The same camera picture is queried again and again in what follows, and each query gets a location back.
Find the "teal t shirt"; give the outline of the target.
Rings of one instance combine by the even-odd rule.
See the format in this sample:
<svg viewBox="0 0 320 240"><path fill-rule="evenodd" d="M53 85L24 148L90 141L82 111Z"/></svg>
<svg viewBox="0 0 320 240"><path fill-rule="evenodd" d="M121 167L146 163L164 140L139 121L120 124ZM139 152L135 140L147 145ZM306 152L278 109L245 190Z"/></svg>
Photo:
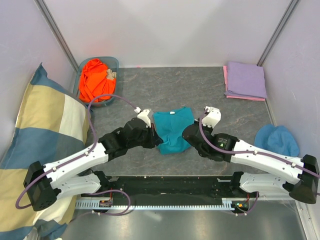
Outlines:
<svg viewBox="0 0 320 240"><path fill-rule="evenodd" d="M194 115L190 107L182 107L166 112L153 114L155 129L163 140L158 146L162 155L179 154L186 151L191 145L184 140L183 131L194 123Z"/></svg>

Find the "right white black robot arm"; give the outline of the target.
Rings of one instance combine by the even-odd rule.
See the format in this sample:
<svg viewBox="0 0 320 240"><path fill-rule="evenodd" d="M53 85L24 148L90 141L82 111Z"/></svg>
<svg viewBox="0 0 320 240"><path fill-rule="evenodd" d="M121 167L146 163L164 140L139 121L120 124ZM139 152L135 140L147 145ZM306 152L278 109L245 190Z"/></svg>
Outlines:
<svg viewBox="0 0 320 240"><path fill-rule="evenodd" d="M265 172L261 181L245 174L235 174L236 180L229 184L233 196L272 191L278 187L296 201L305 204L317 202L320 171L316 157L308 154L303 157L281 155L255 147L235 136L212 132L212 128L195 122L183 131L182 137L203 158L246 165Z"/></svg>

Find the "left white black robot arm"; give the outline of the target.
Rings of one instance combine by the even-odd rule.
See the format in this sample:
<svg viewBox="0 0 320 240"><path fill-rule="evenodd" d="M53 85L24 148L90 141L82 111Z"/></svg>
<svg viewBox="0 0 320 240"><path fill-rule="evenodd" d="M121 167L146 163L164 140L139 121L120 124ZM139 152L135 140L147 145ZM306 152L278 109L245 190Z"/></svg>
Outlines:
<svg viewBox="0 0 320 240"><path fill-rule="evenodd" d="M135 117L124 127L100 137L94 144L73 155L42 165L32 163L25 176L23 186L32 209L42 211L58 199L80 194L106 196L110 191L108 182L96 174L79 177L78 174L99 164L124 156L129 149L143 147L153 149L163 140L155 125L147 125Z"/></svg>

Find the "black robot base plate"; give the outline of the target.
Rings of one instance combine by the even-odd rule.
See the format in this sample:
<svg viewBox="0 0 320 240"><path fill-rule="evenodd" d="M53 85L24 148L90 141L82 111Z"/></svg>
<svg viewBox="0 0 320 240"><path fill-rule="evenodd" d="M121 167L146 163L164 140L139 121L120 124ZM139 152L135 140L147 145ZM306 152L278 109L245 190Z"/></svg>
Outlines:
<svg viewBox="0 0 320 240"><path fill-rule="evenodd" d="M98 192L120 190L137 206L220 205L223 198L253 199L232 176L120 176L106 177Z"/></svg>

